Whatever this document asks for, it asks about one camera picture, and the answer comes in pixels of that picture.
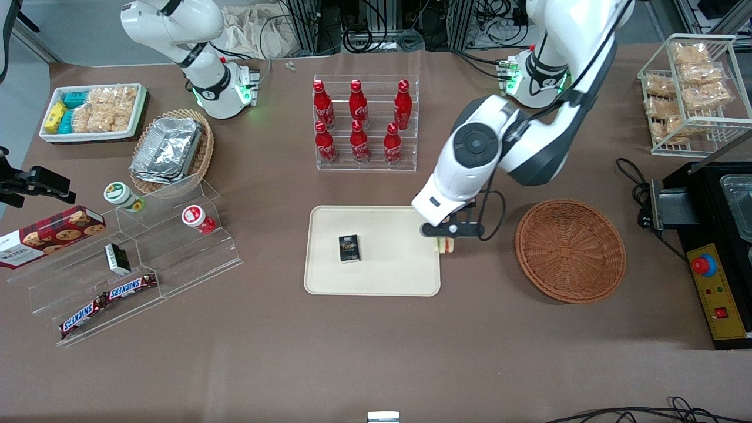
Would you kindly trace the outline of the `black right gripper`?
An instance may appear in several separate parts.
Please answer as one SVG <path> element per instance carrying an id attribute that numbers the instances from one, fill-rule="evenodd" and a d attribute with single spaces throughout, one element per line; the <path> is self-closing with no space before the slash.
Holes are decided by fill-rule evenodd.
<path id="1" fill-rule="evenodd" d="M 29 171 L 14 169 L 8 162 L 8 148 L 1 147 L 1 202 L 14 208 L 24 206 L 26 196 L 49 196 L 66 204 L 75 204 L 77 194 L 71 181 L 41 166 Z"/>

